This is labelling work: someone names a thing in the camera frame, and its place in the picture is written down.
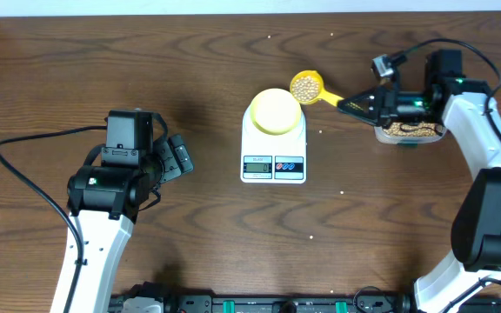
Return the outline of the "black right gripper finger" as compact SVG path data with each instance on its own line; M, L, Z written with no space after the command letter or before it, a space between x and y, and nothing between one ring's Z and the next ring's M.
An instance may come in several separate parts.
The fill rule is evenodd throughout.
M367 123L371 126L378 126L378 117L375 113L372 112L364 112L361 109L354 109L352 107L340 107L338 106L337 109L341 112L344 113L345 115L348 115L350 117L354 117L357 120Z
M368 107L375 101L376 88L361 91L352 97L346 97L337 102L338 107Z

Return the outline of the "yellow measuring scoop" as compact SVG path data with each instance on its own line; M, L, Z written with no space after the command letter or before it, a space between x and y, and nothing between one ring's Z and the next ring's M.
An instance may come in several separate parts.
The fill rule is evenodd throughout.
M329 92L324 87L324 80L315 70L303 70L291 80L290 93L301 104L310 105L318 101L325 101L337 107L341 96Z

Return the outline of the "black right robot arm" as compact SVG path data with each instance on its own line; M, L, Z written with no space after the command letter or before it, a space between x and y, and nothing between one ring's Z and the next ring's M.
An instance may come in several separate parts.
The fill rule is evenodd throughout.
M337 102L344 114L372 126L435 123L449 131L473 177L451 227L451 252L416 280L401 312L456 312L490 284L501 285L501 117L495 91L463 72L460 50L436 50L424 65L424 88L401 89L399 65L406 52L377 57L380 85Z

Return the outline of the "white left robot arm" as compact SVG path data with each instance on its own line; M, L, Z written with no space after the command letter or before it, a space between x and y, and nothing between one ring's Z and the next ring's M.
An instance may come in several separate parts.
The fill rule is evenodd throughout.
M194 170L184 140L174 135L157 146L157 154L137 170L96 167L96 157L110 149L99 144L68 182L70 219L67 249L52 312L105 312L121 256L129 241L142 204L161 201L160 187Z

